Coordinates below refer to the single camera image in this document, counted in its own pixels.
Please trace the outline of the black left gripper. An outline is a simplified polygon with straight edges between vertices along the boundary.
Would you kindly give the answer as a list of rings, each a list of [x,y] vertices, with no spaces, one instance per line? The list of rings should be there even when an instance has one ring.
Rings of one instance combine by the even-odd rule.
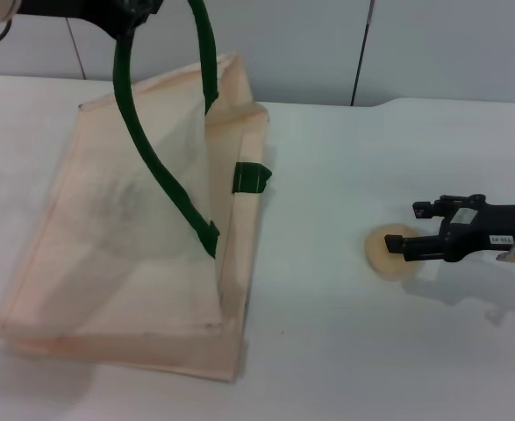
[[[125,7],[111,0],[22,0],[18,14],[81,19],[120,40],[157,14],[162,4],[163,0],[125,0]]]

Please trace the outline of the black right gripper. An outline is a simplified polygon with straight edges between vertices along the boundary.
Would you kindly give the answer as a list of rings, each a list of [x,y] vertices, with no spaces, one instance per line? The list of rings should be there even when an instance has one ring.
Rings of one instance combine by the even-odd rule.
[[[412,209],[417,219],[442,217],[440,237],[387,234],[389,253],[405,261],[458,262],[475,252],[495,251],[500,261],[515,263],[515,204],[489,204],[483,194],[443,195],[433,203],[415,202]]]

